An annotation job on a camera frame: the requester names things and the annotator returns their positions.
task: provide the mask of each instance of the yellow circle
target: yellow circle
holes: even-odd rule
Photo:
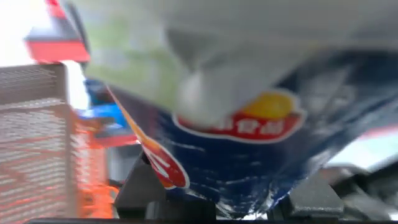
[[[281,119],[292,112],[294,107],[290,97],[280,93],[264,93],[248,104],[243,113],[257,118]]]

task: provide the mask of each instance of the plastic packaging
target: plastic packaging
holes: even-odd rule
[[[165,188],[226,217],[264,213],[397,118],[396,1],[76,3],[87,73],[110,85]]]

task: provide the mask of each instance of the metal grate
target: metal grate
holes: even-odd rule
[[[0,68],[0,223],[73,217],[65,67]]]

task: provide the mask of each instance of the blue snack bag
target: blue snack bag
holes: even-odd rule
[[[171,194],[243,217],[272,208],[381,119],[396,120],[397,72],[395,53],[319,55],[210,128],[111,89]]]

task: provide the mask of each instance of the wire rack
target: wire rack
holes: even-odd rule
[[[0,68],[0,223],[113,216],[95,122],[67,103],[63,65]]]

